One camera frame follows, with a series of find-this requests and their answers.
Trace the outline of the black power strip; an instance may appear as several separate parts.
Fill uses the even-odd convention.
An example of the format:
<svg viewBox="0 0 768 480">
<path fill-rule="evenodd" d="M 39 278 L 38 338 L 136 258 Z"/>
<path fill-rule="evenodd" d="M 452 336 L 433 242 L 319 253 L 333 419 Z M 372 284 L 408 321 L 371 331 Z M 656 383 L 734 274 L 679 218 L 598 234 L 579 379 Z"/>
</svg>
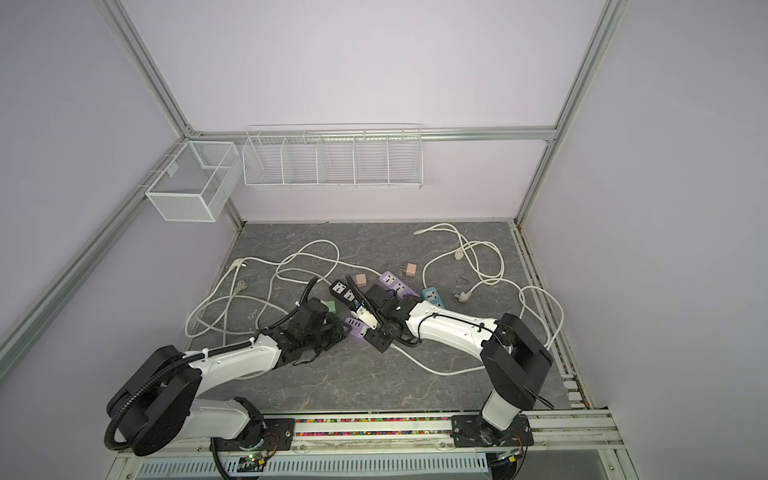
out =
<svg viewBox="0 0 768 480">
<path fill-rule="evenodd" d="M 353 289 L 342 281 L 334 281 L 329 286 L 329 293 L 351 311 L 357 311 L 362 306 Z"/>
</svg>

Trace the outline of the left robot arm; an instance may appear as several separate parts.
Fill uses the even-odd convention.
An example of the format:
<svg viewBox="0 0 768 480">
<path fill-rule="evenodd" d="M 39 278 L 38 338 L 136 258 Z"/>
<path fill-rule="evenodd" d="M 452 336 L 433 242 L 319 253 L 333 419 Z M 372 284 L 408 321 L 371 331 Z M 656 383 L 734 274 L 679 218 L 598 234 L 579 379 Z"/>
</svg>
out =
<svg viewBox="0 0 768 480">
<path fill-rule="evenodd" d="M 188 352 L 161 347 L 108 402 L 104 445 L 136 456 L 193 438 L 242 450 L 259 448 L 270 433 L 263 413 L 250 400 L 206 400 L 203 393 L 241 377 L 310 363 L 349 331 L 321 300 L 311 298 L 275 325 L 237 343 Z"/>
</svg>

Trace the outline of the teal power strip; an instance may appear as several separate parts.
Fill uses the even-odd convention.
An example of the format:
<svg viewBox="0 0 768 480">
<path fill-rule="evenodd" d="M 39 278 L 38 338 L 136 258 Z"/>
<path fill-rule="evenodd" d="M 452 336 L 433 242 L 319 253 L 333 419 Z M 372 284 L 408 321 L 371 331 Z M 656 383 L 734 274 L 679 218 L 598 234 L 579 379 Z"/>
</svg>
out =
<svg viewBox="0 0 768 480">
<path fill-rule="evenodd" d="M 424 300 L 431 303 L 432 305 L 435 305 L 439 308 L 444 307 L 444 302 L 442 300 L 442 297 L 438 293 L 437 289 L 435 287 L 428 287 L 422 290 L 421 296 Z"/>
</svg>

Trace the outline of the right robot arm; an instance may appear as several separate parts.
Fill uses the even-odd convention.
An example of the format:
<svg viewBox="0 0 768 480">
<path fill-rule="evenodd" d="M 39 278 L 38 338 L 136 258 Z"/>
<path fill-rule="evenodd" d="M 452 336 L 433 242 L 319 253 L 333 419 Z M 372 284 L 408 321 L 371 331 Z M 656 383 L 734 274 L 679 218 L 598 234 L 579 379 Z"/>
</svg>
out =
<svg viewBox="0 0 768 480">
<path fill-rule="evenodd" d="M 420 297 L 398 297 L 375 285 L 354 291 L 358 317 L 368 326 L 366 340 L 384 351 L 405 334 L 409 344 L 441 343 L 482 362 L 492 390 L 477 417 L 458 426 L 455 439 L 471 445 L 501 446 L 512 440 L 523 446 L 522 413 L 541 400 L 540 391 L 553 356 L 516 315 L 484 319 L 449 311 Z"/>
</svg>

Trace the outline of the purple power strip front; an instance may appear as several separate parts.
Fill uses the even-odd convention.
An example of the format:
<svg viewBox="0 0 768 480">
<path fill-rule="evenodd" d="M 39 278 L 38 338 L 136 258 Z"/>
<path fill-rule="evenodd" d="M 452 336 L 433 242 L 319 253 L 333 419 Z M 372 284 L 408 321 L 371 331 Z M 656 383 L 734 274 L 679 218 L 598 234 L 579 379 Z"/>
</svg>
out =
<svg viewBox="0 0 768 480">
<path fill-rule="evenodd" d="M 355 342 L 366 344 L 364 336 L 367 333 L 368 326 L 359 319 L 353 317 L 347 317 L 343 320 L 345 330 L 347 332 L 346 338 Z"/>
</svg>

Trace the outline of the purple power strip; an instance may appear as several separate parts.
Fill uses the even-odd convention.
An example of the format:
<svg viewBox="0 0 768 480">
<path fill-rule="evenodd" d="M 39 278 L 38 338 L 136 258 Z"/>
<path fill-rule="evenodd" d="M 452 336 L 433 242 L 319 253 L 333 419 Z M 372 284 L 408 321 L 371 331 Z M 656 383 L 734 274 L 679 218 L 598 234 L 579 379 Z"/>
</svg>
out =
<svg viewBox="0 0 768 480">
<path fill-rule="evenodd" d="M 399 299 L 407 296 L 420 298 L 421 295 L 390 271 L 379 276 L 378 284 L 386 291 L 393 292 Z"/>
<path fill-rule="evenodd" d="M 345 330 L 347 332 L 346 338 L 355 342 L 366 344 L 364 336 L 367 333 L 368 326 L 359 319 L 353 317 L 347 317 L 343 320 Z"/>
</svg>

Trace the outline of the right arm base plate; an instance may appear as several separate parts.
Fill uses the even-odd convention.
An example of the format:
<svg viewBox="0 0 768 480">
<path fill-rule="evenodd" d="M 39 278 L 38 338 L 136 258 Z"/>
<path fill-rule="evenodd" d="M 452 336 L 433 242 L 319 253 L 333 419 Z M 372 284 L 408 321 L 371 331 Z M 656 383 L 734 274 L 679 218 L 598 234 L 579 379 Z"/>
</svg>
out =
<svg viewBox="0 0 768 480">
<path fill-rule="evenodd" d="M 529 419 L 518 414 L 504 430 L 480 415 L 454 415 L 450 434 L 456 447 L 529 447 L 534 444 Z"/>
</svg>

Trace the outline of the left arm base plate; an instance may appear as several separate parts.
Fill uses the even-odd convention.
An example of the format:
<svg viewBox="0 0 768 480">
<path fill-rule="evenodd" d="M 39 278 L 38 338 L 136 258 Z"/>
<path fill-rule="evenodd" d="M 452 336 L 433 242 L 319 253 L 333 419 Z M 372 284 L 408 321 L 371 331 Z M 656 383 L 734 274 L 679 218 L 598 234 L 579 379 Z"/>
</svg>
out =
<svg viewBox="0 0 768 480">
<path fill-rule="evenodd" d="M 220 452 L 287 451 L 294 439 L 296 420 L 289 417 L 267 418 L 260 424 L 248 425 L 234 439 L 215 439 Z"/>
</svg>

